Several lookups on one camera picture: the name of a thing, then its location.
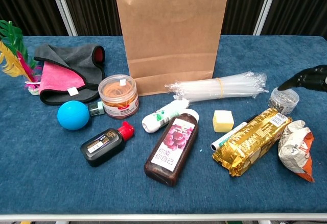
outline gray cloth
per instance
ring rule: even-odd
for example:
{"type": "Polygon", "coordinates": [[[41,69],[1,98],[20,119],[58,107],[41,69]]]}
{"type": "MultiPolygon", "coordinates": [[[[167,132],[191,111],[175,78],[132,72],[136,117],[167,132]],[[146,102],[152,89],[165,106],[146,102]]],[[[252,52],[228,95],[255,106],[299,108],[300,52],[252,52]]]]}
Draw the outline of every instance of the gray cloth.
{"type": "MultiPolygon", "coordinates": [[[[70,96],[68,91],[42,90],[40,99],[45,104],[61,105],[71,100],[89,102],[99,97],[98,85],[105,78],[103,69],[105,51],[102,46],[87,44],[79,47],[55,47],[45,44],[35,50],[34,59],[70,69],[85,83],[85,86],[78,88],[79,94],[74,96],[70,96]]],[[[43,72],[42,75],[55,74],[43,72]]]]}

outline blue ball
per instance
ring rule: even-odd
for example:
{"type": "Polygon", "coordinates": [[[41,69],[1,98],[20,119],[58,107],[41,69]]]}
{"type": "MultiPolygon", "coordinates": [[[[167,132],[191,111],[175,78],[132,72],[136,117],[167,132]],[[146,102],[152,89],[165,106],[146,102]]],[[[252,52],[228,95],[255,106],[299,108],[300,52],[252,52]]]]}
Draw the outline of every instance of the blue ball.
{"type": "Polygon", "coordinates": [[[69,101],[60,106],[57,118],[62,127],[68,130],[78,130],[87,124],[90,113],[85,104],[69,101]]]}

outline butter block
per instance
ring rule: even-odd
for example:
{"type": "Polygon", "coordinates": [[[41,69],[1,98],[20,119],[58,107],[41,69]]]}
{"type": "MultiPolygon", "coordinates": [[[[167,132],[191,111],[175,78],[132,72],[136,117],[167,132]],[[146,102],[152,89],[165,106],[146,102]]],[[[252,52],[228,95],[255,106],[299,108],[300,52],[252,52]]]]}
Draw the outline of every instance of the butter block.
{"type": "Polygon", "coordinates": [[[215,132],[226,133],[231,131],[234,126],[234,119],[231,111],[215,110],[213,125],[215,132]]]}

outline brown paper bag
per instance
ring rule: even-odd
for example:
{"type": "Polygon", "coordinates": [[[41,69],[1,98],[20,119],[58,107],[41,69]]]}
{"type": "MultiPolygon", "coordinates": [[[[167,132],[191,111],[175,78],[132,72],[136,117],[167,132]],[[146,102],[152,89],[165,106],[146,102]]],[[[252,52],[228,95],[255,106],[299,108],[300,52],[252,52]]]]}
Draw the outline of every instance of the brown paper bag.
{"type": "Polygon", "coordinates": [[[139,95],[213,76],[227,0],[117,0],[139,95]]]}

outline blue table cover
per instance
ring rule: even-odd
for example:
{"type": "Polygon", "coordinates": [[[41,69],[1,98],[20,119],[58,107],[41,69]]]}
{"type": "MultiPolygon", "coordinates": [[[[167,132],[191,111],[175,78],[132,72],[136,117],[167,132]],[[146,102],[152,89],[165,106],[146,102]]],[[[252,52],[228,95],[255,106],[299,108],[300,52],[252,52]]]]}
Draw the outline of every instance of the blue table cover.
{"type": "MultiPolygon", "coordinates": [[[[33,56],[42,44],[100,44],[106,51],[106,75],[128,74],[122,37],[25,37],[33,56]]],[[[302,69],[326,64],[327,42],[304,36],[221,36],[215,77],[246,71],[267,74],[267,89],[302,69]]],[[[231,110],[235,125],[267,108],[270,93],[256,99],[225,98],[191,105],[200,115],[197,141],[174,188],[144,173],[144,163],[163,129],[147,134],[142,118],[173,100],[172,94],[144,96],[139,111],[127,118],[135,136],[120,154],[92,168],[80,145],[122,121],[95,116],[81,130],[68,131],[57,121],[58,106],[43,104],[24,90],[23,78],[0,73],[0,214],[111,213],[265,213],[327,212],[327,94],[295,89],[300,102],[291,114],[302,119],[315,140],[309,183],[286,169],[274,147],[241,177],[232,178],[212,159],[214,110],[231,110]]]]}

